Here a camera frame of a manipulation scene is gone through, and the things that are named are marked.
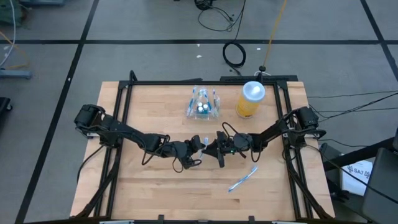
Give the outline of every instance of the wooden table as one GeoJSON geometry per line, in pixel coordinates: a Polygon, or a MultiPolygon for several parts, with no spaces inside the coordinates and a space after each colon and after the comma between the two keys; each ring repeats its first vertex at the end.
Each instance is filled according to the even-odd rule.
{"type": "MultiPolygon", "coordinates": [[[[288,82],[288,86],[292,108],[307,106],[303,83],[288,82]]],[[[107,114],[113,113],[117,87],[118,82],[102,84],[98,105],[105,108],[107,114]]],[[[127,124],[144,133],[169,134],[171,141],[183,141],[198,134],[202,140],[208,137],[209,142],[212,142],[216,131],[222,130],[223,121],[229,122],[241,133],[260,133],[278,120],[271,86],[266,86],[266,98],[256,115],[251,119],[239,118],[234,107],[241,88],[216,86],[217,94],[221,97],[221,117],[218,121],[195,121],[188,120],[184,113],[192,96],[192,86],[134,86],[127,124]]],[[[123,105],[122,100],[119,120],[123,105]]],[[[313,139],[308,139],[307,143],[317,146],[313,139]]],[[[98,146],[98,138],[89,140],[85,157],[98,146]]],[[[257,162],[258,171],[228,193],[228,187],[247,175],[254,165],[248,153],[247,159],[240,155],[225,156],[225,167],[222,169],[217,159],[204,155],[200,166],[179,174],[172,169],[173,158],[154,157],[146,166],[142,166],[144,151],[135,143],[124,140],[112,219],[155,220],[159,214],[163,214],[166,220],[248,220],[250,215],[254,215],[256,220],[294,220],[282,148],[281,137],[271,141],[257,162]]],[[[80,212],[98,189],[104,152],[83,168],[71,215],[80,212]]],[[[302,149],[302,157],[309,190],[325,211],[334,216],[319,152],[308,147],[302,149]]],[[[304,217],[300,190],[298,197],[304,217]]],[[[107,201],[106,192],[101,214],[105,213],[107,201]]]]}

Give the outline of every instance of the black metal frame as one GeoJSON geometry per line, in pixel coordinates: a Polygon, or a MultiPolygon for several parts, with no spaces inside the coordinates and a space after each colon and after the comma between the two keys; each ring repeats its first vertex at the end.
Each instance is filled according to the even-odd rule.
{"type": "MultiPolygon", "coordinates": [[[[114,107],[114,112],[113,116],[117,118],[119,116],[119,110],[120,110],[120,104],[121,104],[121,98],[123,95],[124,89],[127,87],[127,94],[126,94],[126,100],[124,103],[124,109],[123,109],[123,118],[122,118],[122,123],[126,124],[127,121],[127,114],[129,111],[130,107],[130,99],[132,95],[132,88],[135,85],[244,85],[246,82],[250,80],[257,80],[260,81],[263,85],[267,86],[272,86],[274,88],[274,93],[275,93],[275,103],[277,106],[277,112],[278,112],[278,117],[281,118],[283,116],[283,111],[282,111],[282,103],[280,99],[280,93],[279,89],[282,89],[284,98],[285,98],[285,104],[286,104],[286,109],[287,112],[290,112],[292,110],[291,103],[290,103],[290,96],[287,88],[287,82],[288,81],[297,81],[297,76],[295,75],[289,75],[289,76],[280,76],[280,77],[221,77],[220,81],[199,81],[199,80],[185,80],[185,81],[137,81],[136,76],[134,75],[133,72],[130,73],[130,80],[129,81],[120,81],[119,86],[118,86],[118,93],[116,95],[116,102],[115,102],[115,107],[114,107]]],[[[120,147],[114,149],[116,150],[116,156],[115,159],[118,159],[118,161],[115,161],[114,164],[117,165],[117,170],[119,169],[119,160],[121,157],[121,151],[123,148],[122,145],[123,141],[120,139],[120,147]]],[[[284,149],[285,149],[285,156],[287,160],[291,159],[290,156],[290,151],[286,150],[288,148],[287,142],[283,141],[284,143],[284,149]]],[[[100,185],[104,182],[107,174],[108,174],[108,169],[109,169],[109,163],[111,160],[111,154],[112,150],[110,148],[106,149],[106,154],[104,158],[104,164],[103,164],[103,170],[101,174],[101,180],[100,180],[100,185]]],[[[303,168],[303,163],[302,163],[302,158],[299,150],[295,151],[296,156],[297,156],[297,168],[298,172],[300,174],[300,178],[303,181],[303,183],[306,184],[305,180],[305,174],[304,174],[304,168],[303,168]]],[[[114,195],[115,195],[115,190],[116,190],[116,183],[117,183],[118,175],[116,174],[111,182],[110,185],[110,191],[109,191],[109,199],[107,202],[107,207],[106,207],[106,213],[104,217],[108,217],[110,219],[112,215],[112,208],[113,208],[113,202],[114,202],[114,195]]],[[[300,207],[299,207],[299,199],[297,196],[297,189],[295,186],[295,182],[289,176],[289,183],[290,183],[290,193],[292,196],[292,201],[293,201],[293,207],[294,207],[294,212],[295,212],[295,219],[299,220],[301,219],[301,213],[300,213],[300,207]]],[[[103,197],[98,200],[98,203],[96,204],[95,211],[94,211],[94,217],[99,217],[100,216],[100,211],[101,211],[101,205],[102,205],[102,199],[103,197]]],[[[306,214],[307,218],[313,218],[312,215],[312,209],[311,206],[306,198],[303,198],[305,202],[305,209],[306,209],[306,214]]],[[[150,220],[140,220],[140,222],[145,222],[145,223],[151,223],[150,220]]]]}

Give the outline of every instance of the concrete floor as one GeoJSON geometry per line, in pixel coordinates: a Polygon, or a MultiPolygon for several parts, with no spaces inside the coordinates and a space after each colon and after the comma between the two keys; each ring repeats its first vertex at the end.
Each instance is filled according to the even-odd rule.
{"type": "MultiPolygon", "coordinates": [[[[93,0],[69,0],[63,7],[35,7],[17,39],[78,40],[93,0]]],[[[242,0],[214,3],[236,17],[242,0]]],[[[395,0],[368,1],[386,40],[398,39],[395,0]]],[[[268,39],[282,1],[249,0],[239,39],[268,39]]],[[[213,32],[197,22],[199,10],[191,0],[100,0],[87,39],[169,40],[233,39],[232,32],[213,32]]],[[[203,22],[222,28],[225,21],[208,11],[203,22]]],[[[12,30],[0,27],[9,37],[12,30]]],[[[289,0],[275,35],[279,40],[377,40],[360,0],[289,0]]],[[[5,45],[0,45],[0,52],[5,45]]],[[[0,134],[0,223],[15,221],[45,135],[69,71],[77,45],[23,44],[31,59],[31,80],[0,80],[0,96],[10,97],[14,110],[0,134]]],[[[76,173],[86,140],[74,130],[73,119],[83,104],[96,103],[101,82],[128,78],[133,69],[139,80],[218,80],[234,75],[222,58],[223,44],[90,44],[83,47],[67,100],[26,217],[27,222],[67,218],[76,189],[76,173]]],[[[264,60],[267,46],[244,45],[248,55],[241,69],[252,75],[264,60]]],[[[398,57],[398,45],[388,45],[398,57]]],[[[240,52],[227,50],[231,61],[240,52]]],[[[14,52],[7,65],[23,63],[14,52]]],[[[298,75],[308,96],[328,96],[398,90],[397,78],[380,45],[272,46],[267,71],[298,75]]],[[[353,98],[310,99],[318,110],[347,110],[386,94],[353,98]]],[[[370,108],[396,107],[392,97],[370,108]]],[[[351,113],[321,124],[327,138],[347,144],[372,144],[389,138],[398,126],[395,110],[351,113]]],[[[353,148],[330,144],[342,152],[353,148]]]]}

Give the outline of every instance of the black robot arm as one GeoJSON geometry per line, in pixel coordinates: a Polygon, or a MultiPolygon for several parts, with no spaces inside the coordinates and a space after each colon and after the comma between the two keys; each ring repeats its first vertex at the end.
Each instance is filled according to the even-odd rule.
{"type": "Polygon", "coordinates": [[[292,147],[304,147],[305,135],[311,134],[316,139],[324,136],[326,131],[319,130],[318,116],[311,108],[302,107],[292,110],[290,113],[277,120],[275,124],[267,128],[260,134],[255,133],[238,133],[235,130],[235,135],[232,137],[228,133],[218,131],[217,139],[206,147],[202,152],[218,159],[220,167],[224,167],[224,156],[226,154],[240,153],[241,156],[246,157],[243,152],[251,150],[251,157],[253,162],[257,162],[258,158],[253,159],[253,153],[260,153],[268,146],[268,143],[276,137],[283,135],[287,138],[292,147]],[[290,122],[294,122],[295,128],[290,128],[290,122]]]}
{"type": "Polygon", "coordinates": [[[136,143],[145,154],[150,154],[145,165],[153,156],[162,158],[174,157],[181,162],[184,169],[197,166],[201,160],[193,160],[192,155],[205,147],[195,135],[191,140],[170,141],[170,136],[162,134],[144,134],[126,124],[122,124],[113,116],[105,113],[104,108],[96,105],[84,105],[75,118],[76,129],[84,136],[90,133],[99,135],[99,143],[106,147],[118,147],[118,139],[125,138],[136,143]]]}

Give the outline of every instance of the wooden board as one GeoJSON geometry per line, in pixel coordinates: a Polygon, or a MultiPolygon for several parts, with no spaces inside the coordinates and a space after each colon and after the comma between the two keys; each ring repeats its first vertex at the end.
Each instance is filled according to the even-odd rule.
{"type": "MultiPolygon", "coordinates": [[[[98,105],[112,114],[117,82],[104,82],[98,105]]],[[[134,86],[127,124],[144,132],[169,134],[171,141],[183,141],[199,134],[212,142],[221,123],[229,122],[241,133],[260,133],[278,120],[274,90],[266,86],[266,98],[251,119],[242,119],[235,105],[242,86],[216,86],[221,97],[221,117],[218,121],[195,121],[185,117],[185,108],[192,95],[192,86],[134,86]]],[[[289,95],[293,109],[307,106],[303,83],[290,82],[289,95]]],[[[120,116],[123,113],[122,101],[120,116]]],[[[313,146],[317,142],[307,141],[313,146]]],[[[88,141],[86,157],[98,148],[98,140],[88,141]]],[[[118,184],[113,207],[113,219],[153,220],[159,214],[167,220],[294,220],[294,210],[286,165],[282,159],[282,140],[270,142],[261,154],[258,171],[236,190],[228,187],[248,173],[254,163],[250,153],[225,156],[225,167],[217,159],[203,156],[203,163],[182,173],[172,169],[173,158],[154,157],[141,165],[144,151],[133,142],[124,141],[118,184]]],[[[334,216],[325,173],[319,153],[302,149],[308,188],[319,204],[334,216]]],[[[83,168],[77,186],[71,215],[77,214],[98,188],[104,151],[83,168]]],[[[302,216],[305,216],[302,194],[298,190],[302,216]]]]}

